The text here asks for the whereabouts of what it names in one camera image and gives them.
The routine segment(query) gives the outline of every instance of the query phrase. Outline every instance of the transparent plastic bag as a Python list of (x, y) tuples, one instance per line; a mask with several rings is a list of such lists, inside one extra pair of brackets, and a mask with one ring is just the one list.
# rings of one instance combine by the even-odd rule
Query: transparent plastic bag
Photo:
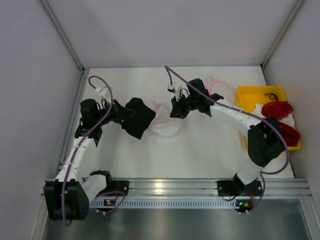
[(148, 108), (155, 111), (155, 117), (149, 126), (150, 131), (163, 138), (173, 137), (179, 132), (182, 119), (170, 117), (172, 107), (165, 103), (156, 103), (150, 98), (141, 99)]
[(236, 102), (237, 91), (229, 83), (218, 80), (212, 76), (208, 76), (205, 80), (204, 86), (208, 89), (210, 95), (219, 94), (231, 104)]

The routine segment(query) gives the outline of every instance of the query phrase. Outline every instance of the metal plate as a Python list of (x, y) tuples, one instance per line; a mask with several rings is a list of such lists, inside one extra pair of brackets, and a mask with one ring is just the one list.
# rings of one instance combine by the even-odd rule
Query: metal plate
[(44, 240), (309, 240), (299, 200), (263, 200), (249, 215), (233, 209), (119, 209), (89, 213), (68, 228), (48, 221)]

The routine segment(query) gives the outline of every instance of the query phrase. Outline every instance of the black fabric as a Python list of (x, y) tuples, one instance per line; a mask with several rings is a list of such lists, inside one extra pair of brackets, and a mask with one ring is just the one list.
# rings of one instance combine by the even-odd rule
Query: black fabric
[(141, 139), (145, 130), (148, 129), (150, 123), (156, 116), (156, 112), (147, 107), (141, 98), (134, 97), (126, 105), (126, 108), (134, 110), (135, 115), (121, 123), (129, 135)]

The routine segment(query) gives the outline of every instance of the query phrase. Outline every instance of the gray wall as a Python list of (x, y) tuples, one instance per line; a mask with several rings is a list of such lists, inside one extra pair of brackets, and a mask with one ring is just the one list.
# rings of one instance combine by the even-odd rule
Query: gray wall
[(30, 235), (80, 72), (36, 0), (0, 4), (0, 238)]
[(260, 64), (297, 0), (48, 0), (85, 67)]
[(265, 74), (281, 85), (294, 108), (302, 149), (292, 152), (320, 210), (320, 1), (307, 0), (267, 65)]

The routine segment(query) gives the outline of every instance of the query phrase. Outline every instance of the red cloth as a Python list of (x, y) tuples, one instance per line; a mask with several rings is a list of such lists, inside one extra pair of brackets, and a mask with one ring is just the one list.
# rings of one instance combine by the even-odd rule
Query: red cloth
[[(262, 107), (261, 113), (265, 117), (272, 116), (279, 121), (287, 117), (293, 110), (294, 109), (287, 101), (272, 101), (268, 102)], [(291, 126), (288, 126), (287, 124), (284, 124), (282, 122), (279, 122), (279, 126), (288, 147), (296, 146), (300, 139), (300, 133)]]
[(283, 135), (283, 138), (288, 145), (288, 147), (295, 147), (300, 139), (300, 133), (294, 128), (279, 122), (279, 126)]
[(272, 101), (262, 107), (265, 117), (275, 117), (278, 121), (287, 117), (294, 109), (287, 101)]

